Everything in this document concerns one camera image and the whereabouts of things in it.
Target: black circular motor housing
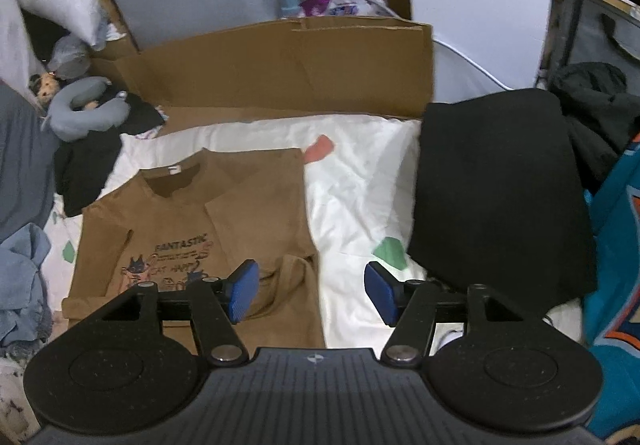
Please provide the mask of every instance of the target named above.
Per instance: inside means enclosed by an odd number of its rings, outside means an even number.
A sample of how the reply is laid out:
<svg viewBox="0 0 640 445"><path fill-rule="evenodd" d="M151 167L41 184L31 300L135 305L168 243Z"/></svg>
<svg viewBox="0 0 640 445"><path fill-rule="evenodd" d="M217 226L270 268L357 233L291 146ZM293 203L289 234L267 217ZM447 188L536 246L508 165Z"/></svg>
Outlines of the black circular motor housing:
<svg viewBox="0 0 640 445"><path fill-rule="evenodd" d="M98 321L34 356L24 389L41 423L75 433L123 434L184 406L198 385L196 357L136 321Z"/></svg>
<svg viewBox="0 0 640 445"><path fill-rule="evenodd" d="M542 321L485 323L440 349L425 373L457 415L507 433L585 424L602 386L598 361Z"/></svg>

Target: mattress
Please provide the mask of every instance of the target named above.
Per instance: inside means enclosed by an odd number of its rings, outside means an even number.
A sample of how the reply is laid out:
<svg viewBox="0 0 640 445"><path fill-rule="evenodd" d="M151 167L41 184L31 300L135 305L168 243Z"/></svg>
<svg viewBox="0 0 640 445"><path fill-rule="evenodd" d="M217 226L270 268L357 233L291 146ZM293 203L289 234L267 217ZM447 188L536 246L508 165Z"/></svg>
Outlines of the mattress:
<svg viewBox="0 0 640 445"><path fill-rule="evenodd" d="M307 162L309 229L320 256L319 298L326 344L373 348L378 354L392 329L384 326L365 294L365 265L380 261L401 281L425 277L404 252L412 229L419 128L417 120L321 115L216 124L152 140L122 135L122 152L101 195L142 168L174 164L201 148L222 152L302 149ZM60 310L68 294L82 229L82 216L65 218L62 207L56 197L45 227L52 250L42 272L52 310ZM562 332L580 338L578 301L555 308L550 317ZM458 328L438 325L435 341Z"/></svg>

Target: green patch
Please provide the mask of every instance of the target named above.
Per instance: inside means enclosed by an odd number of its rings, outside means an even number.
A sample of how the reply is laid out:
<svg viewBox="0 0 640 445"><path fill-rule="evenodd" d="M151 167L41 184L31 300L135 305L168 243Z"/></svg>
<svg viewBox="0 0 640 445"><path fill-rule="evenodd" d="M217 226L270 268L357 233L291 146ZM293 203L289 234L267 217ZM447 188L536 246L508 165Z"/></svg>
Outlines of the green patch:
<svg viewBox="0 0 640 445"><path fill-rule="evenodd" d="M384 261L387 265L403 270L407 267L404 256L404 247L395 237L385 237L374 249L373 255Z"/></svg>
<svg viewBox="0 0 640 445"><path fill-rule="evenodd" d="M74 250L74 245L71 244L71 241L67 241L65 248L62 250L62 259L67 263L73 263L75 258L76 251Z"/></svg>

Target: shirt sleeve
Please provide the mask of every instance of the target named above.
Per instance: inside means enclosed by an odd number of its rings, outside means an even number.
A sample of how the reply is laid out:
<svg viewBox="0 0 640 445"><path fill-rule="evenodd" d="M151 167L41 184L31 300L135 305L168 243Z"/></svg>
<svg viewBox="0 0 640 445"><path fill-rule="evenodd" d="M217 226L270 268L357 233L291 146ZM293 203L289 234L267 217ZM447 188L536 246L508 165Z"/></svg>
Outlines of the shirt sleeve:
<svg viewBox="0 0 640 445"><path fill-rule="evenodd" d="M131 230L100 203L90 205L83 214L76 271L69 297L106 295Z"/></svg>

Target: white and gray circular logo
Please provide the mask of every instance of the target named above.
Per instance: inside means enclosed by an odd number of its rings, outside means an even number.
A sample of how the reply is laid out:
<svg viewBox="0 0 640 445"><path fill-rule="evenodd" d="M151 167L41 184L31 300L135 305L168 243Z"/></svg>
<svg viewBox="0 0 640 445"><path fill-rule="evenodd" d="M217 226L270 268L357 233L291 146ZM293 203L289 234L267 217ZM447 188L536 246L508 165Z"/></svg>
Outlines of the white and gray circular logo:
<svg viewBox="0 0 640 445"><path fill-rule="evenodd" d="M312 364L318 365L324 360L324 357L322 355L319 355L318 353L314 353L313 355L309 355L306 360L308 360Z"/></svg>

